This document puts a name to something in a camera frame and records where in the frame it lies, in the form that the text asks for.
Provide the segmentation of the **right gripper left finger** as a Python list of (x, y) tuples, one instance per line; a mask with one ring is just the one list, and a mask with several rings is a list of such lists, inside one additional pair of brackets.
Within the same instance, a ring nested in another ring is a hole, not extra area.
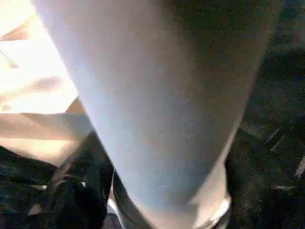
[(91, 132), (55, 171), (25, 229), (100, 229), (107, 215), (113, 166)]

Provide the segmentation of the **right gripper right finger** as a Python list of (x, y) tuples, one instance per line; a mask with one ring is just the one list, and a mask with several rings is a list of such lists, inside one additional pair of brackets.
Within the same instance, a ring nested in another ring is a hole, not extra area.
[(303, 229), (305, 187), (261, 142), (236, 137), (226, 163), (229, 229)]

